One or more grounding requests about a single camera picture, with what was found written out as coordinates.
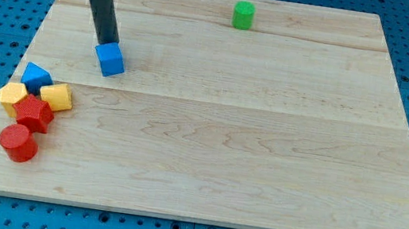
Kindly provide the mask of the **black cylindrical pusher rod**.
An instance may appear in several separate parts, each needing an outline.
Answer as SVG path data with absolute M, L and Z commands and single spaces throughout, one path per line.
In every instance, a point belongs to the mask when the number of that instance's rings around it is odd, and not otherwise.
M 89 0 L 99 44 L 118 43 L 118 23 L 114 0 Z

